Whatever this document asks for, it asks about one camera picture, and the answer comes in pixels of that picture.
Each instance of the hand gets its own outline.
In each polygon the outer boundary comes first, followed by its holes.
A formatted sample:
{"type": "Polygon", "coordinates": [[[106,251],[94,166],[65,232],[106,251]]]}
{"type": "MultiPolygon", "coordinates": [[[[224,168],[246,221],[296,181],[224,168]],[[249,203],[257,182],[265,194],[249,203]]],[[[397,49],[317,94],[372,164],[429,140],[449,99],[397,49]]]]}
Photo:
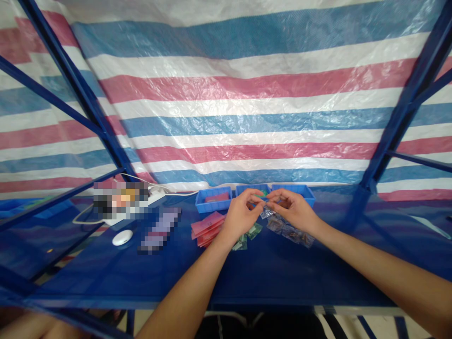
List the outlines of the hand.
{"type": "Polygon", "coordinates": [[[300,231],[308,232],[314,236],[313,233],[323,224],[323,221],[300,194],[281,188],[267,195],[267,198],[267,206],[281,214],[284,219],[300,231]]]}
{"type": "Polygon", "coordinates": [[[263,193],[257,189],[248,188],[231,201],[221,233],[227,236],[233,244],[251,229],[259,214],[264,210],[265,201],[256,197],[255,194],[262,195],[263,193]],[[249,203],[255,204],[256,207],[250,210],[247,207],[249,203]]]}

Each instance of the power strip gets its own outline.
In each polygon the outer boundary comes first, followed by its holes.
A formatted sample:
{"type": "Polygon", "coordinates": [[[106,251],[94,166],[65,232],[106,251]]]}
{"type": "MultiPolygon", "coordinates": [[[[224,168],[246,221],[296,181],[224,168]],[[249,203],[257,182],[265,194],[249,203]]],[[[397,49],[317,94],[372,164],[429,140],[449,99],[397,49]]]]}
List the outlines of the power strip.
{"type": "MultiPolygon", "coordinates": [[[[165,192],[161,188],[156,187],[155,189],[152,190],[152,192],[149,191],[149,199],[147,201],[147,205],[149,206],[150,204],[156,202],[157,200],[160,200],[164,196],[165,196],[165,192]]],[[[117,217],[116,219],[104,219],[104,222],[106,224],[108,224],[109,226],[113,226],[113,225],[119,223],[120,221],[125,220],[126,214],[119,213],[119,214],[116,214],[116,217],[117,217]]]]}

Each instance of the person's left hand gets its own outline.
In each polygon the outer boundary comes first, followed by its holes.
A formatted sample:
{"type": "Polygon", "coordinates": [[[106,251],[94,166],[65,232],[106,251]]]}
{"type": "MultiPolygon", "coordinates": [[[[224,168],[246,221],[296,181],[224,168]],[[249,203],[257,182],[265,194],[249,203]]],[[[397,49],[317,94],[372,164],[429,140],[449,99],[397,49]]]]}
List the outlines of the person's left hand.
{"type": "Polygon", "coordinates": [[[251,229],[259,214],[264,210],[265,201],[255,196],[255,194],[263,195],[257,189],[248,188],[231,201],[221,233],[233,243],[251,229]],[[247,207],[249,203],[256,204],[256,207],[250,210],[247,207]]]}

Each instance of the green package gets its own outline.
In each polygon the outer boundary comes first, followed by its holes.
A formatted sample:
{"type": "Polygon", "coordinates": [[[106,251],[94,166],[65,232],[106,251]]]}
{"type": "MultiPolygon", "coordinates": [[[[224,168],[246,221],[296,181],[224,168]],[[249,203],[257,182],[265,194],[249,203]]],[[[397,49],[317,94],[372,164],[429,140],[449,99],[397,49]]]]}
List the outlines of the green package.
{"type": "Polygon", "coordinates": [[[262,198],[262,199],[264,199],[265,197],[267,197],[268,192],[267,192],[266,190],[263,190],[263,191],[261,191],[261,192],[262,192],[262,195],[255,194],[255,196],[257,196],[257,197],[259,197],[259,198],[262,198]]]}
{"type": "Polygon", "coordinates": [[[262,226],[259,225],[258,223],[255,223],[246,234],[248,235],[248,238],[250,240],[253,240],[254,238],[256,238],[256,235],[260,233],[260,231],[262,231],[262,226]]]}
{"type": "Polygon", "coordinates": [[[246,244],[246,235],[242,235],[239,240],[237,240],[237,242],[235,243],[234,247],[232,248],[233,251],[236,250],[247,250],[248,246],[246,244]]]}

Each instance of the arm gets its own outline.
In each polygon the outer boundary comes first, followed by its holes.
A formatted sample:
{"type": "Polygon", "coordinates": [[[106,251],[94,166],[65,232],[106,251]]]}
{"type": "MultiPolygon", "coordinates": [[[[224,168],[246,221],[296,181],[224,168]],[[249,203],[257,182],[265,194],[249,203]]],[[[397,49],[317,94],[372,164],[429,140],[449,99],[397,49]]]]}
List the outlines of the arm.
{"type": "Polygon", "coordinates": [[[452,338],[451,282],[329,226],[299,194],[278,190],[267,198],[269,207],[344,259],[435,338],[452,338]]]}
{"type": "Polygon", "coordinates": [[[137,335],[147,338],[193,338],[206,312],[227,255],[238,238],[254,225],[265,203],[247,189],[231,201],[223,229],[158,305],[137,335]],[[247,202],[257,204],[250,211],[247,202]]]}

